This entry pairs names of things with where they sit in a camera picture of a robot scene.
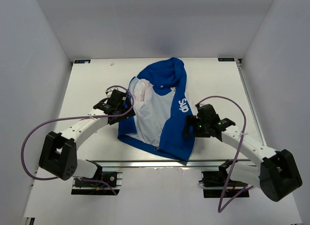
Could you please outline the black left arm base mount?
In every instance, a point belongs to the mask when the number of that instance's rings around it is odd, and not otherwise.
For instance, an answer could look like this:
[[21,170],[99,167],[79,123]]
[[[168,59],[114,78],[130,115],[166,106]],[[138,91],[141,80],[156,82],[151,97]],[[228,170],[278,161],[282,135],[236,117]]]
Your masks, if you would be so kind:
[[123,171],[120,168],[103,167],[101,177],[94,182],[75,178],[71,195],[117,196],[122,179]]

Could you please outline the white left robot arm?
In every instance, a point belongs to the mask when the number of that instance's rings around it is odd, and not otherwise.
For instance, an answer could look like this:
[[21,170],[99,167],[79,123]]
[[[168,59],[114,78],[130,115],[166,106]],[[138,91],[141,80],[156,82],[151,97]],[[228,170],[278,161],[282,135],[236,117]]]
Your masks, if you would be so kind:
[[134,99],[128,90],[121,92],[114,88],[107,93],[110,96],[95,104],[87,116],[78,118],[77,123],[59,133],[51,131],[46,135],[40,168],[62,180],[76,177],[85,178],[93,186],[101,183],[101,165],[78,159],[77,151],[99,129],[135,115]]

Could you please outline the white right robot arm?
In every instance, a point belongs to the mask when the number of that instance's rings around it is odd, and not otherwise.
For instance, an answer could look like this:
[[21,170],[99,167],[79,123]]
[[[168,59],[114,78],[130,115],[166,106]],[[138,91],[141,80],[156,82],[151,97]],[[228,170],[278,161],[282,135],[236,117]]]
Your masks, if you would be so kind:
[[303,184],[291,152],[263,145],[243,133],[232,120],[220,119],[210,104],[198,107],[197,115],[186,116],[183,134],[198,138],[214,137],[239,149],[253,163],[250,166],[227,160],[218,167],[218,174],[214,179],[202,179],[205,186],[229,186],[238,181],[261,189],[270,200],[278,202]]

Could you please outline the blue white red jacket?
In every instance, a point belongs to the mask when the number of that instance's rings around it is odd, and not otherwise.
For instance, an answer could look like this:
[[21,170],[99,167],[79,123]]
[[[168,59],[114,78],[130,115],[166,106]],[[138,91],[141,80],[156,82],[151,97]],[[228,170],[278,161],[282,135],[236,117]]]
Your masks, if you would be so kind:
[[184,62],[172,57],[146,66],[129,83],[135,116],[119,123],[118,139],[148,153],[188,161],[195,138],[184,136],[193,115]]

